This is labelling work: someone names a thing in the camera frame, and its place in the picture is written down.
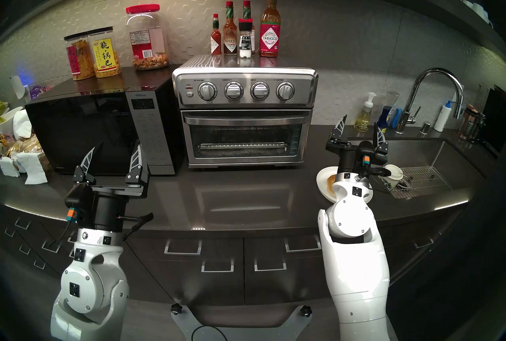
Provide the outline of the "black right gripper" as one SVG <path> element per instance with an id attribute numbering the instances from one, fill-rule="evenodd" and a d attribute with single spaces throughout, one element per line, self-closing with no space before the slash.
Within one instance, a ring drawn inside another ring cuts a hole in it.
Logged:
<path id="1" fill-rule="evenodd" d="M 387 163 L 389 144 L 382 128 L 374 123 L 373 144 L 360 142 L 352 145 L 344 137 L 347 115 L 344 115 L 332 129 L 326 144 L 327 151 L 340 158 L 338 173 L 355 173 L 356 179 L 369 178 L 371 175 L 389 177 L 390 171 L 382 167 Z"/>

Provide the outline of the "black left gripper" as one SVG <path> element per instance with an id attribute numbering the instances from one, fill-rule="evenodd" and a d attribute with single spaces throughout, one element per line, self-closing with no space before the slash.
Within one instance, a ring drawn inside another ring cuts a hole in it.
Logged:
<path id="1" fill-rule="evenodd" d="M 96 179 L 90 174 L 93 154 L 93 147 L 83 158 L 82 162 L 76 166 L 73 182 L 92 185 L 94 192 L 94 201 L 92 206 L 91 226 L 94 230 L 101 231 L 121 231 L 124 221 L 135 222 L 132 231 L 139 230 L 143 225 L 149 222 L 149 215 L 126 216 L 126 205 L 130 199 L 144 199 L 147 197 L 148 185 L 150 179 L 150 170 L 148 158 L 143 150 L 141 141 L 135 142 L 132 155 L 130 157 L 126 183 L 128 186 L 94 186 Z"/>

